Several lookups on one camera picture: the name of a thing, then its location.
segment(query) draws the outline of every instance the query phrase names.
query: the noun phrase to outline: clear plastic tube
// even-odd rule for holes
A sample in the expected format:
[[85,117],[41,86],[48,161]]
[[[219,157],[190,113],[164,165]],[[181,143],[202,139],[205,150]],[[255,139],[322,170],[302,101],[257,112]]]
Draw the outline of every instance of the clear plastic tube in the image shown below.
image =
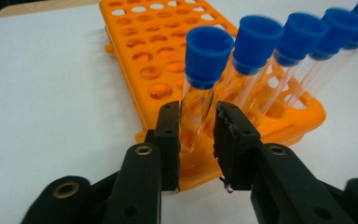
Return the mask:
[[240,21],[235,49],[230,55],[224,80],[219,83],[218,96],[214,98],[203,130],[213,138],[215,106],[225,101],[242,107],[250,98],[259,80],[260,70],[282,36],[282,27],[276,21],[262,16],[247,16]]
[[[292,63],[288,64],[294,65],[290,66],[281,64],[276,60],[276,58],[282,57],[285,58],[286,62],[292,61]],[[282,108],[284,108],[284,106],[278,100],[278,96],[281,94],[282,90],[300,65],[298,60],[287,58],[281,55],[277,50],[275,50],[274,57],[272,57],[271,60],[272,66],[280,66],[280,69],[282,69],[282,75],[265,80],[265,84],[258,90],[255,90],[255,98],[242,108],[243,112],[247,115],[254,126],[257,126],[267,113],[270,117],[276,118],[281,115]]]
[[197,148],[197,138],[211,107],[213,92],[214,87],[198,89],[185,80],[179,125],[180,143],[185,153],[192,153]]
[[330,60],[324,61],[307,57],[296,71],[296,79],[301,81],[286,100],[286,105],[294,105],[305,91],[315,97],[357,53],[358,49],[342,49]]
[[224,101],[242,108],[249,101],[252,90],[260,78],[260,72],[255,74],[243,74],[232,64],[228,66],[226,78],[219,86],[220,92],[212,103],[212,108],[208,118],[204,123],[203,130],[213,138],[213,128],[215,124],[215,106],[218,101]]
[[292,13],[283,27],[284,33],[270,58],[267,73],[251,93],[252,100],[246,102],[242,111],[254,124],[268,114],[279,117],[284,103],[279,99],[282,90],[298,68],[298,65],[312,51],[327,33],[327,25],[318,18],[305,13]]
[[315,96],[358,52],[357,13],[329,8],[322,20],[329,24],[330,30],[297,70],[296,79],[300,82],[286,100],[287,106],[294,105],[305,91]]
[[227,64],[234,41],[223,30],[198,27],[186,36],[186,68],[180,107],[179,141],[181,169],[192,169],[205,150],[200,147],[200,132],[210,110],[214,85]]

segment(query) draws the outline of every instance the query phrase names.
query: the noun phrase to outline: rack hole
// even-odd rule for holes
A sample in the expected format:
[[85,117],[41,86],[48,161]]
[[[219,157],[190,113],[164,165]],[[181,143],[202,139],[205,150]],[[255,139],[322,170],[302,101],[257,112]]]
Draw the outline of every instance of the rack hole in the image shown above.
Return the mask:
[[167,11],[159,12],[157,14],[157,16],[160,18],[169,18],[171,15],[172,15],[171,12],[167,12]]
[[135,12],[135,13],[141,13],[141,12],[145,12],[146,8],[145,7],[133,7],[131,9],[131,11]]
[[171,1],[168,3],[168,6],[170,7],[179,7],[181,4],[178,1]]
[[167,70],[174,73],[185,71],[185,63],[181,61],[170,62],[167,64]]
[[121,5],[123,5],[121,2],[111,2],[108,4],[110,7],[119,7]]
[[168,38],[165,35],[153,35],[152,37],[150,37],[150,42],[155,44],[162,43],[167,40]]
[[136,34],[138,34],[138,30],[136,30],[135,28],[129,27],[129,28],[125,28],[125,29],[121,30],[121,34],[122,35],[136,35]]
[[137,19],[138,19],[138,21],[151,21],[151,20],[153,20],[153,16],[152,15],[142,15],[142,16],[139,16]]
[[205,21],[214,21],[215,16],[211,15],[211,14],[203,14],[201,16],[201,18]]
[[77,193],[79,184],[76,182],[67,182],[59,185],[53,192],[53,196],[58,199],[68,198]]
[[175,55],[175,53],[174,48],[161,48],[157,51],[157,54],[161,57],[171,57]]
[[172,88],[168,84],[157,83],[149,87],[148,93],[151,98],[162,100],[172,95]]
[[140,48],[140,47],[143,47],[145,45],[145,42],[143,40],[141,40],[141,39],[133,39],[133,40],[129,40],[126,45],[130,49],[132,49],[132,48]]
[[180,8],[176,10],[176,13],[179,15],[185,15],[188,14],[190,12],[190,10],[186,9],[186,8]]
[[179,25],[180,25],[179,21],[175,21],[175,20],[169,20],[165,23],[165,26],[169,28],[175,28],[178,27]]
[[114,16],[124,16],[126,14],[126,11],[123,9],[116,9],[112,11],[112,15]]
[[155,10],[159,10],[159,9],[163,9],[164,5],[160,4],[160,3],[156,3],[156,4],[152,4],[150,6],[150,8],[155,9]]
[[147,24],[146,27],[145,27],[145,30],[147,32],[157,31],[157,30],[159,30],[159,25],[157,25],[157,24]]
[[142,69],[140,72],[141,77],[147,80],[159,78],[161,74],[162,74],[161,69],[153,66],[146,67]]
[[117,24],[119,25],[128,25],[130,23],[132,23],[132,20],[130,19],[120,19],[116,21]]
[[277,156],[284,156],[286,155],[286,150],[284,150],[283,148],[279,148],[279,147],[272,147],[269,149],[272,154],[275,154]]
[[138,215],[138,210],[134,206],[128,206],[123,209],[124,217],[135,217]]
[[194,17],[189,17],[189,18],[185,18],[184,22],[187,24],[194,24],[197,23],[199,20],[197,18]]
[[174,37],[185,37],[186,36],[186,32],[185,31],[175,31],[171,34],[171,36]]
[[147,52],[139,52],[134,54],[132,59],[137,63],[147,63],[153,59],[153,55]]
[[205,7],[193,7],[194,11],[202,12],[205,11]]
[[314,210],[316,216],[322,218],[322,219],[325,219],[325,220],[329,220],[331,219],[331,214],[329,211],[327,211],[326,209],[324,208],[321,208],[321,207],[317,207],[315,208]]

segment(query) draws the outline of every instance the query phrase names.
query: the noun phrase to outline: test tube rack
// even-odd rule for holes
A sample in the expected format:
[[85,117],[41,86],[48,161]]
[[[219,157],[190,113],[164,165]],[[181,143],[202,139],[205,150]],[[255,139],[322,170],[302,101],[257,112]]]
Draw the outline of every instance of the test tube rack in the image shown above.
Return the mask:
[[[100,9],[132,102],[143,129],[135,135],[143,142],[147,130],[154,130],[162,105],[180,101],[184,85],[186,33],[209,25],[235,36],[237,28],[204,0],[103,0]],[[282,70],[269,63],[258,85],[279,79]],[[323,106],[306,92],[301,107],[285,107],[284,98],[297,86],[291,79],[279,101],[256,127],[264,143],[290,146],[324,122]],[[213,153],[213,140],[206,136],[204,150]],[[191,170],[181,170],[180,188],[187,190],[217,178],[221,171],[210,156]]]

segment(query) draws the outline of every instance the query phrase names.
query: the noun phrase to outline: white background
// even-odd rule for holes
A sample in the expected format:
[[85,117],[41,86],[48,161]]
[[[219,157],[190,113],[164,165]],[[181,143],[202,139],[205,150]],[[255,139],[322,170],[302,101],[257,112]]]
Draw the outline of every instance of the white background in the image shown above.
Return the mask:
[[[233,24],[295,11],[321,17],[357,1],[210,0]],[[65,175],[91,184],[119,169],[141,130],[98,5],[0,19],[0,224],[20,223],[43,188]],[[343,189],[358,177],[358,55],[318,99],[324,125],[292,146],[321,180]],[[163,193],[162,223],[256,223],[249,192],[219,180]]]

